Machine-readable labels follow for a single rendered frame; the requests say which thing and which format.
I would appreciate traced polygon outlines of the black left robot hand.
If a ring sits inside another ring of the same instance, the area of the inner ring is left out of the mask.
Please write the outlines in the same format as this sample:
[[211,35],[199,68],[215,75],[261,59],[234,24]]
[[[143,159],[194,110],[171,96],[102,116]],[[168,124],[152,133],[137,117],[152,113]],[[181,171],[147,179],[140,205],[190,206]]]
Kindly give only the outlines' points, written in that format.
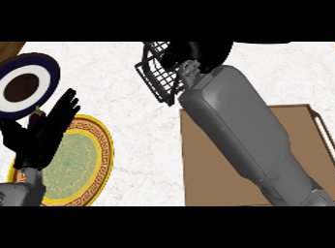
[[16,152],[13,167],[43,170],[53,159],[75,113],[80,110],[75,91],[69,88],[47,115],[26,129],[10,119],[0,120],[4,146]]

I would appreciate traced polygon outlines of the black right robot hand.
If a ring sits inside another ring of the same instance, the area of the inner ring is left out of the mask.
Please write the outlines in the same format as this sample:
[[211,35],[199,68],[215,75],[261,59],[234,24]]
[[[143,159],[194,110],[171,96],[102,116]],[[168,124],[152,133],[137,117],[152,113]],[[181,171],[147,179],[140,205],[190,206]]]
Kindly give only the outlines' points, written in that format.
[[231,50],[231,42],[171,42],[162,55],[162,67],[169,70],[175,64],[192,60],[199,62],[202,74],[208,74],[218,67]]

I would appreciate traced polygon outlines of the brown wooden tray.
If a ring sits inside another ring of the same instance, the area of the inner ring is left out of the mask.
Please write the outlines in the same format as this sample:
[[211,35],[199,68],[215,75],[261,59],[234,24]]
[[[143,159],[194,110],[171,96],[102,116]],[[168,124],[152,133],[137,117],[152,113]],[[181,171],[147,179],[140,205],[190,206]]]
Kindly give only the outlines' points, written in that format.
[[[287,132],[292,153],[335,201],[335,142],[321,116],[308,105],[270,110]],[[186,113],[180,114],[180,133],[184,204],[267,206],[258,187],[236,172]]]

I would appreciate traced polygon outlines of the purple eggplant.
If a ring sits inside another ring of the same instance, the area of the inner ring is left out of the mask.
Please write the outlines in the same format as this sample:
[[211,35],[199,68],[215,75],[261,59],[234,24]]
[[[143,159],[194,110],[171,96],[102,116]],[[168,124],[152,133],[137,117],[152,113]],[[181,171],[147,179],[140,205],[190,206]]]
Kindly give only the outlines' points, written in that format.
[[44,119],[44,117],[46,117],[44,111],[40,108],[35,108],[34,112],[28,116],[26,127],[31,128],[35,125],[35,123]]

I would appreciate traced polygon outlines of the yellow and green ornate plate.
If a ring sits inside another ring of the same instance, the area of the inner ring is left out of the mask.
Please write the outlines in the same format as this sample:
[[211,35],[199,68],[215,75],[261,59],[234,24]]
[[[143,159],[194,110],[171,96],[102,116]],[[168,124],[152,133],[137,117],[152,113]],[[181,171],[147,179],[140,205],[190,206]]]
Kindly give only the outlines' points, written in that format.
[[105,188],[113,167],[113,141],[103,123],[78,114],[63,134],[56,155],[41,171],[41,206],[87,206]]

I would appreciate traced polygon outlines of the navy and white plate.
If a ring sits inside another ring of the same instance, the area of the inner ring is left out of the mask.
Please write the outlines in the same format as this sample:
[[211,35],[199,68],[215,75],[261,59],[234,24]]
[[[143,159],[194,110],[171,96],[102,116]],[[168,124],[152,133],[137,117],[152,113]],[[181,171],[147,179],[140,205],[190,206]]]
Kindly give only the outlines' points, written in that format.
[[24,53],[0,62],[0,119],[28,116],[49,100],[59,79],[59,64],[43,53]]

